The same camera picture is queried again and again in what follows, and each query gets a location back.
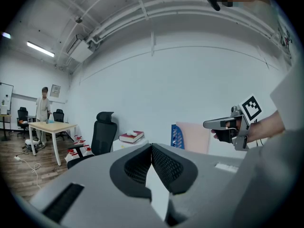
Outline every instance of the ceiling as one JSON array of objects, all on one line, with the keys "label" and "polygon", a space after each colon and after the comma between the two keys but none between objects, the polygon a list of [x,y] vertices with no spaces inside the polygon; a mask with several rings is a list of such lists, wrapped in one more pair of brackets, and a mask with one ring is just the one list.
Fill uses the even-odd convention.
[{"label": "ceiling", "polygon": [[[154,0],[142,1],[145,4]],[[136,6],[139,6],[139,0],[28,0],[7,28],[11,40],[5,40],[2,46],[49,62],[60,70],[73,72],[79,64],[67,54],[73,37],[81,34],[90,38],[91,33],[98,31],[107,21]],[[167,5],[155,6],[159,9]],[[75,22],[77,17],[82,17],[80,24]],[[27,47],[27,41],[53,52],[55,57]]]}]

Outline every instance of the chair armrest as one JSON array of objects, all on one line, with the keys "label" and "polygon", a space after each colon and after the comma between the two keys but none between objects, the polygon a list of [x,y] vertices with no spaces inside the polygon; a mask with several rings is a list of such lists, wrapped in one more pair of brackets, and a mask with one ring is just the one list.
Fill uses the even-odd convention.
[{"label": "chair armrest", "polygon": [[76,145],[73,145],[71,147],[68,147],[68,150],[72,150],[72,149],[76,149],[77,151],[77,154],[79,155],[80,158],[83,158],[83,155],[80,151],[80,148],[83,147],[84,145],[83,144],[76,144]]}]

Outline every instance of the person's hair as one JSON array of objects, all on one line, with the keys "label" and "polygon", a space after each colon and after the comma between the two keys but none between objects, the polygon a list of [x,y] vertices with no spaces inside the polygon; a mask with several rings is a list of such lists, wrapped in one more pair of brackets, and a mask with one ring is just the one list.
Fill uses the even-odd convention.
[{"label": "person's hair", "polygon": [[43,87],[42,92],[48,92],[48,87]]}]

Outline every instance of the extension cord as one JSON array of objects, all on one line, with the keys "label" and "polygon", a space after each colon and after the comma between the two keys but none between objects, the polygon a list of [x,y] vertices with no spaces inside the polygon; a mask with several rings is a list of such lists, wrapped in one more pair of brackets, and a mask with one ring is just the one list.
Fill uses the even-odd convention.
[{"label": "extension cord", "polygon": [[[15,160],[17,160],[17,161],[23,161],[23,162],[25,162],[25,163],[31,168],[31,166],[29,165],[29,163],[27,163],[25,160],[21,159],[20,157],[14,156],[14,158],[15,158]],[[41,166],[41,165],[40,165],[39,163],[36,163],[36,164],[34,165],[34,168],[31,168],[31,170],[32,170],[32,173],[35,173],[35,174],[37,175],[36,185],[37,185],[37,187],[39,187],[39,188],[41,189],[41,187],[38,185],[38,174],[37,174],[37,172],[36,172],[36,170],[37,170],[40,166]]]}]

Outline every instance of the ceiling light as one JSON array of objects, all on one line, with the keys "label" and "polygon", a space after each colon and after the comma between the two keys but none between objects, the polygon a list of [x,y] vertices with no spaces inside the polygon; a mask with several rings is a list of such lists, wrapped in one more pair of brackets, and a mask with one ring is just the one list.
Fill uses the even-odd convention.
[{"label": "ceiling light", "polygon": [[10,39],[10,34],[8,34],[8,33],[2,32],[2,36],[4,36],[4,37]]},{"label": "ceiling light", "polygon": [[43,53],[45,53],[45,54],[47,54],[47,55],[49,55],[49,56],[51,56],[51,57],[54,57],[54,53],[52,53],[52,52],[49,52],[49,51],[46,51],[45,49],[43,49],[43,48],[41,48],[41,47],[39,47],[39,46],[36,46],[35,44],[33,44],[33,43],[31,43],[31,42],[29,42],[28,41],[28,46],[30,47],[30,48],[34,48],[34,49],[36,49],[36,50],[38,50],[38,51],[41,51],[41,52],[43,52]]}]

